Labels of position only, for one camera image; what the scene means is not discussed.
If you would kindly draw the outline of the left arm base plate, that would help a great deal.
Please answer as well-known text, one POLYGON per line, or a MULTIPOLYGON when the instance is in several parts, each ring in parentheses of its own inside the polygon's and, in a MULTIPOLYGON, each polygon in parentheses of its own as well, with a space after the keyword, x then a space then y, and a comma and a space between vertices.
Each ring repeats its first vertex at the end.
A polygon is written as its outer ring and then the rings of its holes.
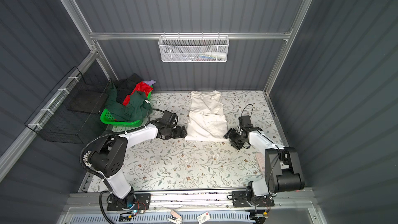
POLYGON ((108 211, 146 211, 151 202, 151 194, 128 194, 125 198, 119 199, 114 194, 107 198, 108 211))

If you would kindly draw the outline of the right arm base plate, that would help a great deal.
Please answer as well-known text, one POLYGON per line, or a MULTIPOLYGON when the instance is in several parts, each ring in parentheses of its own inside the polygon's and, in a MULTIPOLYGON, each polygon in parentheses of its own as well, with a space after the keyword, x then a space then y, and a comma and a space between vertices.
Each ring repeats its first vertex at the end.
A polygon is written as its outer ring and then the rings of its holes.
POLYGON ((232 193, 227 196, 228 200, 231 200, 235 208, 243 207, 274 207, 275 203, 272 197, 266 196, 254 196, 253 194, 239 190, 232 191, 232 193))

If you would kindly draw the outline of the white printed t shirt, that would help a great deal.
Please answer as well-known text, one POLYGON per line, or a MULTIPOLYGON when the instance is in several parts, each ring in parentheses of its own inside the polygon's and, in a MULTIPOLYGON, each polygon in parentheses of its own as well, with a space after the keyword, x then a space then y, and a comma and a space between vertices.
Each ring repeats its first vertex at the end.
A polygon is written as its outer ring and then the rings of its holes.
POLYGON ((191 92, 191 108, 187 124, 187 141, 223 142, 228 131, 221 93, 191 92))

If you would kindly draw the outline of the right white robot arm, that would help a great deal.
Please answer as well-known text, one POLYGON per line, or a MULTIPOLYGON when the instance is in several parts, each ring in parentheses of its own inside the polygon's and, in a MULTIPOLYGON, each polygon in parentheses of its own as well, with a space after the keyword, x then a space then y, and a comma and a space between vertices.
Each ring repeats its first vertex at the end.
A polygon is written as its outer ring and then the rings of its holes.
POLYGON ((254 127, 250 116, 240 116, 238 120, 238 128, 229 129, 223 138, 237 150, 245 144, 247 148, 256 148, 264 158, 264 178, 249 182, 244 191, 233 191, 234 206, 271 207, 278 193, 304 189, 305 179, 296 149, 278 145, 261 128, 254 127))

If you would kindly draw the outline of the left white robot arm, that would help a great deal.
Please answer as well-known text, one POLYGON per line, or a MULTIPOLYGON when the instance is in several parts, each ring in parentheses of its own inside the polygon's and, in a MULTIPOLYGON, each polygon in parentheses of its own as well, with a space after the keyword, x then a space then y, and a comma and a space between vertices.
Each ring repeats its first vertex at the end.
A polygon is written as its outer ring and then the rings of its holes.
POLYGON ((114 202, 122 209, 138 209, 140 200, 122 172, 126 151, 145 141, 186 136, 186 128, 178 125, 175 113, 152 108, 147 112, 145 124, 122 132, 106 131, 89 142, 82 149, 79 162, 87 172, 104 182, 114 202))

